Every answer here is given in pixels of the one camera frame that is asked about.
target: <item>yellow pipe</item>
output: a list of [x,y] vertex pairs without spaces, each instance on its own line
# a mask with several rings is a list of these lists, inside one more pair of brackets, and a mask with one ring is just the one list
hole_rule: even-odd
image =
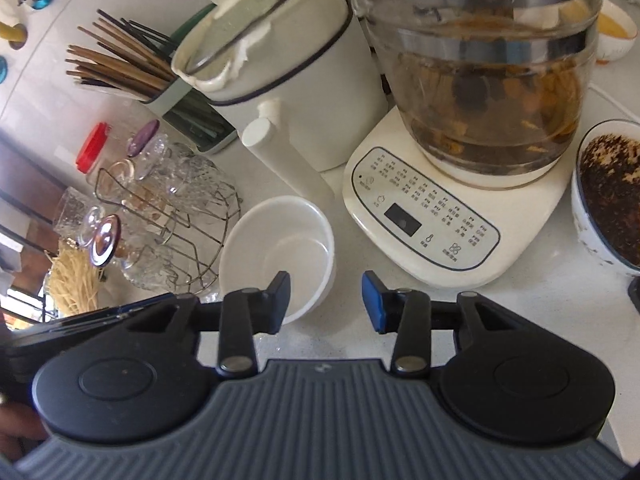
[[15,41],[15,43],[23,43],[27,40],[27,33],[21,28],[11,27],[6,23],[0,22],[0,38],[7,41]]

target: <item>empty bowl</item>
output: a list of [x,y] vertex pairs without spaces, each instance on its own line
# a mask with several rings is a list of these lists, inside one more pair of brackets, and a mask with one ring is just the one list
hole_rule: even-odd
[[264,289],[279,270],[291,276],[283,324],[322,303],[334,282],[331,225],[317,206],[299,196],[265,200],[238,221],[220,257],[220,289],[222,294]]
[[599,64],[607,64],[631,50],[638,36],[638,27],[631,16],[609,0],[602,1],[600,14],[596,60]]
[[[580,143],[580,147],[578,148],[574,174],[571,180],[571,206],[574,215],[574,224],[576,230],[578,231],[578,240],[587,249],[589,254],[599,260],[599,263],[601,265],[609,267],[612,270],[615,270],[616,272],[619,272],[620,274],[624,274],[626,276],[640,276],[640,267],[631,263],[623,255],[621,255],[620,252],[614,247],[612,240],[607,239],[603,234],[602,229],[598,227],[598,223],[594,218],[594,212],[589,210],[588,204],[590,201],[587,200],[585,196],[586,193],[594,193],[595,190],[586,189],[587,183],[583,182],[583,179],[581,178],[581,167],[583,158],[586,156],[586,150],[591,141],[596,140],[599,137],[601,137],[602,140],[606,140],[607,138],[610,138],[610,136],[622,136],[624,139],[640,142],[640,124],[624,120],[604,121],[600,124],[596,124],[584,136],[584,139],[582,140],[582,142]],[[603,200],[607,201],[617,201],[623,199],[625,196],[625,193],[623,192],[616,192],[615,190],[614,192],[611,192],[611,183],[613,182],[614,178],[616,179],[616,182],[618,180],[622,180],[623,183],[626,181],[626,179],[630,179],[628,182],[630,185],[631,183],[634,183],[636,181],[635,179],[637,178],[638,185],[640,186],[640,167],[637,163],[633,163],[633,158],[631,159],[632,161],[630,165],[632,168],[635,165],[637,169],[635,171],[632,170],[627,172],[627,174],[622,179],[620,179],[620,176],[615,176],[619,172],[613,169],[609,169],[611,166],[610,161],[612,159],[612,154],[614,153],[615,149],[615,142],[601,142],[600,145],[598,145],[597,152],[590,152],[595,153],[598,156],[598,160],[602,160],[605,164],[609,164],[609,166],[607,166],[607,171],[602,171],[600,173],[601,178],[598,180],[598,192],[602,193],[602,196],[604,197]],[[631,207],[634,203],[633,198],[634,196],[631,196],[629,199],[629,204],[631,204]],[[599,207],[601,210],[606,211],[606,208],[604,208],[603,206]],[[631,229],[630,232],[631,234],[633,234],[633,226],[631,225],[627,227],[625,221],[626,218],[620,219],[620,215],[623,214],[625,214],[625,209],[620,205],[620,203],[612,202],[610,215],[612,221],[616,222],[616,224],[622,225],[623,228]],[[629,218],[633,219],[634,214],[638,215],[638,212],[632,212],[631,215],[629,215]],[[614,225],[614,227],[617,232],[620,230],[620,226]]]

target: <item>finger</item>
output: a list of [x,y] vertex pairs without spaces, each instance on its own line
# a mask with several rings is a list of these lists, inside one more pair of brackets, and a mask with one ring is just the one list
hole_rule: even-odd
[[0,453],[7,457],[11,462],[15,462],[22,457],[22,449],[18,443],[18,439],[12,436],[0,434]]
[[0,434],[31,440],[44,440],[47,437],[40,417],[29,406],[17,402],[0,405]]

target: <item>white bowl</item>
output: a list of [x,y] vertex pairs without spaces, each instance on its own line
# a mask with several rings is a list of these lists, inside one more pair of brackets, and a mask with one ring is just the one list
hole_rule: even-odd
[[626,276],[640,276],[640,267],[626,261],[607,242],[591,218],[584,202],[579,175],[582,154],[593,139],[607,134],[618,134],[640,141],[640,124],[624,120],[604,121],[589,130],[580,142],[574,174],[571,179],[571,207],[574,213],[574,225],[578,231],[580,243],[589,251],[589,254],[599,260],[602,266],[610,267]]
[[264,289],[279,270],[291,275],[283,324],[322,303],[334,284],[334,232],[318,207],[299,196],[265,200],[239,220],[222,250],[220,289]]
[[609,61],[620,59],[631,50],[638,36],[638,27],[634,20],[631,19],[631,16],[609,0],[602,1],[600,12],[612,18],[629,35],[628,38],[614,38],[607,34],[598,35],[596,62],[598,64],[607,64]]

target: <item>pot handle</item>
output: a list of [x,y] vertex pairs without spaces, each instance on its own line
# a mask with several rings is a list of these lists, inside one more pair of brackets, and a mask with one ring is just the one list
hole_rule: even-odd
[[334,192],[289,142],[289,131],[281,120],[280,102],[264,102],[258,111],[258,118],[240,135],[242,143],[301,197],[327,210],[335,201]]

